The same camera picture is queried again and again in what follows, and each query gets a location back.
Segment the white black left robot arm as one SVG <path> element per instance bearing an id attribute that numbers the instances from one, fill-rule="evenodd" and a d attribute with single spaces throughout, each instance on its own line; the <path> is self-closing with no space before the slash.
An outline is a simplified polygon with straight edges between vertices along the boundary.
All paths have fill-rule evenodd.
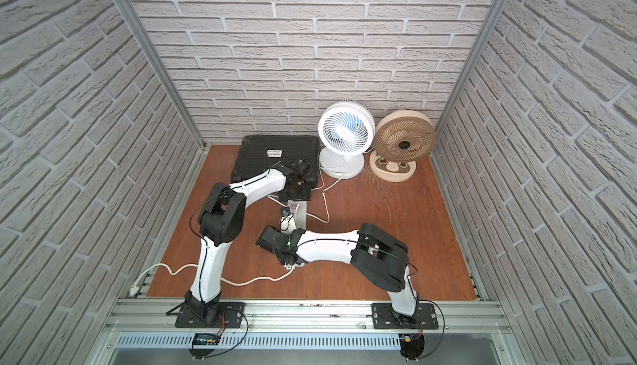
<path id="1" fill-rule="evenodd" d="M 242 232 L 247 207 L 275 192 L 287 193 L 307 186 L 310 163 L 299 159 L 293 164 L 277 163 L 250 179 L 230 185 L 215 184 L 198 217 L 201 253 L 197 274 L 184 296 L 186 307 L 212 325 L 219 314 L 222 270 L 232 242 Z"/>

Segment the white power strip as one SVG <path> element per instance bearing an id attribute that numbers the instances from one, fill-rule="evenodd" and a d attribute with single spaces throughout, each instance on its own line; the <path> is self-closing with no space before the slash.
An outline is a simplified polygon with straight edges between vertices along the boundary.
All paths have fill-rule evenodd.
<path id="1" fill-rule="evenodd" d="M 282 232 L 287 235 L 287 237 L 290 237 L 291 234 L 298 229 L 307 230 L 308 202 L 289 200 L 285 207 L 290 208 L 292 217 L 280 220 L 280 229 Z"/>

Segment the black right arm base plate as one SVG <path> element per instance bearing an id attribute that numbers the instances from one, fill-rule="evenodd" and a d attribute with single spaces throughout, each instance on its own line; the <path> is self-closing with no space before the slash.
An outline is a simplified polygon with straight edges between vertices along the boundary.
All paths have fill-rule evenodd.
<path id="1" fill-rule="evenodd" d="M 421 302 L 413 315 L 396 312 L 389 303 L 372 303 L 372 321 L 375 329 L 436 330 L 438 318 L 433 303 Z"/>

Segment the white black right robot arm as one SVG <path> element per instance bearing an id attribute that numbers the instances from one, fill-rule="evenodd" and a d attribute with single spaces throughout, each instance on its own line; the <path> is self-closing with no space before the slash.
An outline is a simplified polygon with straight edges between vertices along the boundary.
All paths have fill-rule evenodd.
<path id="1" fill-rule="evenodd" d="M 418 293 L 411 283 L 408 247 L 373 224 L 343 233 L 296 229 L 290 234 L 264 229 L 256 244 L 271 252 L 280 265 L 334 261 L 352 265 L 376 287 L 388 292 L 396 317 L 414 319 Z"/>

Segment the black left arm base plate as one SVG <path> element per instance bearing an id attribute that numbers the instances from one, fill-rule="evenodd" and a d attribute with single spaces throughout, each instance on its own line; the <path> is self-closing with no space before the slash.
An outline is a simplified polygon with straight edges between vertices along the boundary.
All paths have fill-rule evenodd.
<path id="1" fill-rule="evenodd" d="M 181 303 L 175 327 L 178 329 L 220 329 L 222 323 L 227 329 L 239 329 L 243 324 L 245 302 L 222 301 L 203 310 L 194 310 L 185 302 Z"/>

